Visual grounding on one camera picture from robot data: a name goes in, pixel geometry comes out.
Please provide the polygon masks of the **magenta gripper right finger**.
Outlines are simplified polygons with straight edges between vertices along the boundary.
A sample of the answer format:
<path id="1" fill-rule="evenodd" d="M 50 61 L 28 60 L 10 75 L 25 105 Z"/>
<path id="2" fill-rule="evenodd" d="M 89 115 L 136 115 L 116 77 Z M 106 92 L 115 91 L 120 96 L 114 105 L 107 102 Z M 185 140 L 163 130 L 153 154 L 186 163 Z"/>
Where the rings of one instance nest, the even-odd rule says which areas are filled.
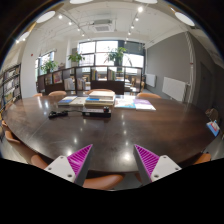
<path id="1" fill-rule="evenodd" d="M 158 156 L 150 150 L 134 145 L 134 157 L 143 183 L 151 183 L 181 170 L 167 155 Z"/>

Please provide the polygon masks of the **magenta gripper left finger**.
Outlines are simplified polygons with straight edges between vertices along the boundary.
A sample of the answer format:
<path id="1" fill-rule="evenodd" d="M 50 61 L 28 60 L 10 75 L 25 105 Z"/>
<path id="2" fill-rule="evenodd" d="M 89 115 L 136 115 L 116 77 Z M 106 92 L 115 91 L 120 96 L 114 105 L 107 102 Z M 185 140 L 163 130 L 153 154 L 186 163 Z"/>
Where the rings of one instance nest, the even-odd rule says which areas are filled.
<path id="1" fill-rule="evenodd" d="M 91 153 L 92 144 L 79 149 L 68 157 L 59 156 L 45 168 L 45 171 L 82 186 L 88 172 Z"/>

